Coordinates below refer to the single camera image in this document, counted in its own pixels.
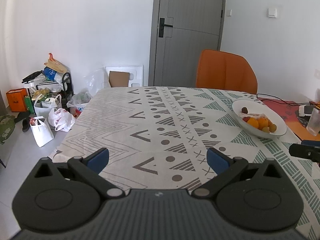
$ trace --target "patterned tablecloth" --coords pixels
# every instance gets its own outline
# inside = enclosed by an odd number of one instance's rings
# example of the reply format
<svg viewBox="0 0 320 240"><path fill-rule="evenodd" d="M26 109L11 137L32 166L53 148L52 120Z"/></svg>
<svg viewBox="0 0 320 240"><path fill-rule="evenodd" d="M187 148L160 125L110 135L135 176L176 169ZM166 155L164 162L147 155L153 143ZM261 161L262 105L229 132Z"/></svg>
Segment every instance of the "patterned tablecloth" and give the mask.
<svg viewBox="0 0 320 240"><path fill-rule="evenodd" d="M320 235L320 170L309 160L290 157L299 139L288 130L275 140L245 132L232 118L237 99L258 101L248 93L215 89L141 87L103 89L90 101L62 144L54 162L87 156L101 147L110 151L100 175L126 192L130 188L193 190L216 174L206 162L206 148L231 158L262 163L278 160L304 200L297 229Z"/></svg>

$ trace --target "door frame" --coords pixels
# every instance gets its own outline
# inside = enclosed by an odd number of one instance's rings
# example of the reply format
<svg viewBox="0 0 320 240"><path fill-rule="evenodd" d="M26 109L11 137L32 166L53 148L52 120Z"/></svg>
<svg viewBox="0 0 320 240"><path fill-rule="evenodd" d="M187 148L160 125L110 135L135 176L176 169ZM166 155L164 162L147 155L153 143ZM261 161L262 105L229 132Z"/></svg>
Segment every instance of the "door frame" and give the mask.
<svg viewBox="0 0 320 240"><path fill-rule="evenodd" d="M221 46L225 7L226 7L226 0L222 0L222 18L221 18L221 22L220 22L217 50L220 50L220 46ZM153 0L148 86L154 86L154 84L155 84L159 10L160 10L160 0Z"/></svg>

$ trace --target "orange box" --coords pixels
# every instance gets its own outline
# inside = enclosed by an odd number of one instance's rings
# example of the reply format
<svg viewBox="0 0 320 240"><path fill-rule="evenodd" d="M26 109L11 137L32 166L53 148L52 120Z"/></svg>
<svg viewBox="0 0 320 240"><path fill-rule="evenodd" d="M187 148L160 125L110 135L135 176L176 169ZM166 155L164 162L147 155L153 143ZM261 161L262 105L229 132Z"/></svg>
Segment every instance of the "orange box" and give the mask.
<svg viewBox="0 0 320 240"><path fill-rule="evenodd" d="M24 97L27 95L25 88L9 90L6 94L11 112L27 111L27 106L24 101Z"/></svg>

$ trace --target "chair backrest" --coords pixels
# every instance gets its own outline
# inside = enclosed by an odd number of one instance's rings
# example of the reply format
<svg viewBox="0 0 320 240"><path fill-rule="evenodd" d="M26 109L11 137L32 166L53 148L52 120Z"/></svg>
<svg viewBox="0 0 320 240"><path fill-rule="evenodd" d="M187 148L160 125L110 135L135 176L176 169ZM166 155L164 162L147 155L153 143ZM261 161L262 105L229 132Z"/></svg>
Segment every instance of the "chair backrest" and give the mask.
<svg viewBox="0 0 320 240"><path fill-rule="evenodd" d="M196 87L256 94L258 82L252 68L243 57L205 49L199 59Z"/></svg>

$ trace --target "power outlet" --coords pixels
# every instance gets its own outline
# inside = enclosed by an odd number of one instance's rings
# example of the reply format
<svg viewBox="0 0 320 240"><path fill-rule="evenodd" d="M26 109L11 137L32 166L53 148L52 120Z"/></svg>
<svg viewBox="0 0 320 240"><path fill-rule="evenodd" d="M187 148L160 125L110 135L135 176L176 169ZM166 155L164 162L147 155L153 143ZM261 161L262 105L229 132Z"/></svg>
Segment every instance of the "power outlet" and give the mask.
<svg viewBox="0 0 320 240"><path fill-rule="evenodd" d="M320 79L320 70L315 69L315 78Z"/></svg>

